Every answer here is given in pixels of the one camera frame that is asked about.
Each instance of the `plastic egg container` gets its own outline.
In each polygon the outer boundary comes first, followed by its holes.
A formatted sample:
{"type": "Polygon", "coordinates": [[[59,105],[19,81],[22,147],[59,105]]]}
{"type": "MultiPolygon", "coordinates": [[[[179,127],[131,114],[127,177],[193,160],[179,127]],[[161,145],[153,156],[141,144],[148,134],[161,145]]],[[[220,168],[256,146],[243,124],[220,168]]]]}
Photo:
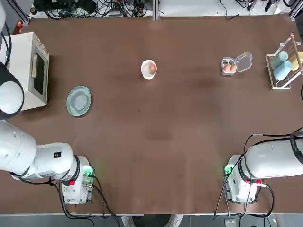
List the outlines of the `plastic egg container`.
{"type": "Polygon", "coordinates": [[[252,54],[245,52],[236,59],[224,57],[221,61],[221,71],[223,76],[232,76],[236,72],[243,72],[251,68],[252,54]]]}

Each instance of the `shoe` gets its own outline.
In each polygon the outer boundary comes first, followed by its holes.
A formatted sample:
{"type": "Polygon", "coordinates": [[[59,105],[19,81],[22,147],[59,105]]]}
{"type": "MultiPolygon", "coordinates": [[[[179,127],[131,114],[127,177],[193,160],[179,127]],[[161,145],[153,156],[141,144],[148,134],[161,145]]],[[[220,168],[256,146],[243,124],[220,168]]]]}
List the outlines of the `shoe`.
{"type": "Polygon", "coordinates": [[[133,222],[132,216],[122,216],[121,220],[123,222],[124,227],[136,227],[136,225],[133,222]]]}
{"type": "Polygon", "coordinates": [[[183,219],[183,214],[172,214],[164,227],[178,227],[183,219]]]}

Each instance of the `brown table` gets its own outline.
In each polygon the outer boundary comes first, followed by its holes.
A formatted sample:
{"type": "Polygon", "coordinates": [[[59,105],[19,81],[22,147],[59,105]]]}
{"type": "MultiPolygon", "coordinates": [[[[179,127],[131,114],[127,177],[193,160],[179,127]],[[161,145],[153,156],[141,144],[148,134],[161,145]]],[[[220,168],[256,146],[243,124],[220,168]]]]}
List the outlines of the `brown table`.
{"type": "MultiPolygon", "coordinates": [[[[38,144],[69,143],[96,168],[115,213],[213,213],[223,167],[243,151],[252,133],[287,133],[303,125],[302,78],[290,91],[271,89],[265,54],[291,32],[287,15],[128,19],[32,20],[51,53],[49,103],[12,119],[38,144]],[[223,77],[224,56],[253,54],[252,68],[223,77]],[[145,59],[158,72],[140,74],[145,59]],[[66,97],[77,85],[93,95],[90,112],[74,118],[66,97]]],[[[14,181],[1,172],[1,213],[62,212],[54,188],[14,181]]],[[[266,180],[276,194],[276,213],[301,213],[303,176],[266,180]]],[[[248,212],[265,213],[262,190],[248,212]]],[[[93,205],[71,208],[101,213],[93,205]]],[[[243,212],[233,205],[232,212],[243,212]]],[[[227,212],[224,197],[219,212],[227,212]]]]}

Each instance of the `white robotic arm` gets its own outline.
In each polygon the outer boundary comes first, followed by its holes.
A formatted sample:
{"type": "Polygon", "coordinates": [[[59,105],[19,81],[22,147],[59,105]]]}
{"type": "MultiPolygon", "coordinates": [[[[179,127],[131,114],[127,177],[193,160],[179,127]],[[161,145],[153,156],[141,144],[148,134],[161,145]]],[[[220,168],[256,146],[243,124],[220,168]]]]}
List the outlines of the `white robotic arm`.
{"type": "MultiPolygon", "coordinates": [[[[4,24],[0,2],[0,31],[4,24]]],[[[52,177],[62,182],[65,203],[91,203],[93,169],[85,157],[74,156],[67,143],[37,146],[32,136],[5,121],[16,116],[23,103],[21,84],[0,62],[0,170],[24,182],[52,177]]]]}
{"type": "Polygon", "coordinates": [[[303,139],[300,133],[260,142],[250,147],[243,157],[232,156],[225,167],[226,175],[231,173],[226,190],[229,201],[255,202],[257,187],[264,185],[263,179],[303,174],[303,139]]]}

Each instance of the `microwave window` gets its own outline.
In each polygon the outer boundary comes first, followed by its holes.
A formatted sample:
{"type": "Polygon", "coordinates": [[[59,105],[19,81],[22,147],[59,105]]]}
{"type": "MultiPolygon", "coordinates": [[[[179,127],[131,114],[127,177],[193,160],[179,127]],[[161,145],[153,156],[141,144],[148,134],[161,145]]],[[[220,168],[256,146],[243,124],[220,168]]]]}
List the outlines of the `microwave window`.
{"type": "Polygon", "coordinates": [[[37,54],[37,74],[34,78],[34,89],[43,95],[44,60],[37,54]]]}

